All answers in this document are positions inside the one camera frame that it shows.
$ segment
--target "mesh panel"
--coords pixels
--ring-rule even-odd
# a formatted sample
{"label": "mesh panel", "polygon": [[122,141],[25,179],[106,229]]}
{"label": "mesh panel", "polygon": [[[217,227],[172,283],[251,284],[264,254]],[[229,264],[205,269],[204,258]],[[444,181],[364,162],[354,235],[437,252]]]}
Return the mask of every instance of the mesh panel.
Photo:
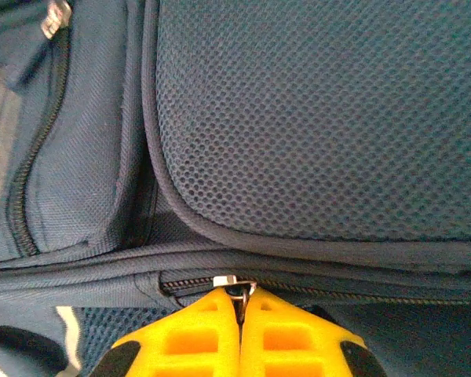
{"label": "mesh panel", "polygon": [[88,375],[119,338],[171,313],[164,308],[83,308],[80,375]]}
{"label": "mesh panel", "polygon": [[471,240],[471,2],[161,2],[185,202],[243,232]]}

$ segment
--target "black plastic part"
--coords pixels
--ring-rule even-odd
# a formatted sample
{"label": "black plastic part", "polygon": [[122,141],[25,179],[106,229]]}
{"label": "black plastic part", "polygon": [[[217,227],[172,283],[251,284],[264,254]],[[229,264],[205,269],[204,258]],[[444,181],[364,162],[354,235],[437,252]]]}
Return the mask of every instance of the black plastic part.
{"label": "black plastic part", "polygon": [[340,343],[352,377],[387,377],[375,356],[353,342]]}
{"label": "black plastic part", "polygon": [[109,350],[89,377],[126,377],[140,348],[139,342],[130,341]]}

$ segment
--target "zipper track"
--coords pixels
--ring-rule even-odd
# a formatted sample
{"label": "zipper track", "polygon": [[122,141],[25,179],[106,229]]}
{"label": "zipper track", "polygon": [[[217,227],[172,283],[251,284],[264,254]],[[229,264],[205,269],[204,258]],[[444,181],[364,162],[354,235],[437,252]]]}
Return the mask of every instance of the zipper track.
{"label": "zipper track", "polygon": [[49,102],[41,121],[35,139],[31,143],[25,159],[17,169],[8,202],[8,219],[17,249],[21,257],[40,253],[33,237],[30,234],[26,219],[26,186],[31,168],[35,162],[40,148],[47,139],[63,104],[64,93],[68,78],[70,64],[70,33],[68,28],[60,29],[55,36],[55,46],[59,48],[60,56],[54,64],[54,78],[56,80],[53,100]]}
{"label": "zipper track", "polygon": [[[282,291],[288,291],[293,293],[302,293],[307,295],[313,295],[318,298],[330,298],[334,300],[348,300],[350,302],[356,302],[360,304],[413,304],[413,305],[471,305],[471,300],[442,300],[442,299],[428,299],[428,298],[401,298],[401,297],[389,297],[389,296],[377,296],[377,295],[361,295],[357,293],[344,293],[336,291],[325,291],[322,289],[311,288],[311,287],[299,287],[297,285],[288,283],[279,283],[273,280],[266,279],[254,279],[252,277],[244,276],[241,280],[256,281],[257,284],[263,288],[278,289]],[[186,279],[177,280],[162,283],[161,287],[167,294],[174,294],[183,289],[197,288],[204,286],[211,286],[213,284],[213,277],[200,277],[197,279]]]}

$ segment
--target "yellow plastic object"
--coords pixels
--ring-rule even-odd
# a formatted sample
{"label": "yellow plastic object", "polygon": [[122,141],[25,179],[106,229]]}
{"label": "yellow plastic object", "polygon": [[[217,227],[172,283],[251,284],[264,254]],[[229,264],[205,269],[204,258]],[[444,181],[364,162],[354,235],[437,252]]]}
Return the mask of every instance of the yellow plastic object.
{"label": "yellow plastic object", "polygon": [[132,332],[141,344],[126,376],[236,377],[239,327],[231,299],[218,288],[187,308]]}
{"label": "yellow plastic object", "polygon": [[352,377],[340,343],[353,333],[258,288],[246,308],[240,377]]}

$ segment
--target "zipper pull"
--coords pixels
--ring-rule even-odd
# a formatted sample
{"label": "zipper pull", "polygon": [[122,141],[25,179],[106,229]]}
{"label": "zipper pull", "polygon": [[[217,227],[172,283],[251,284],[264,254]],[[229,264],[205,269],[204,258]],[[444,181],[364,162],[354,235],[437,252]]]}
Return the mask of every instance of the zipper pull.
{"label": "zipper pull", "polygon": [[224,287],[232,300],[237,324],[242,326],[246,316],[246,307],[251,295],[257,289],[257,282],[251,280],[238,280],[236,275],[215,276],[213,287]]}
{"label": "zipper pull", "polygon": [[7,86],[16,90],[34,71],[43,58],[47,46],[54,35],[70,24],[71,7],[66,0],[50,0],[47,16],[39,28],[35,29],[30,41],[26,43],[26,51],[14,55],[13,63],[7,67]]}

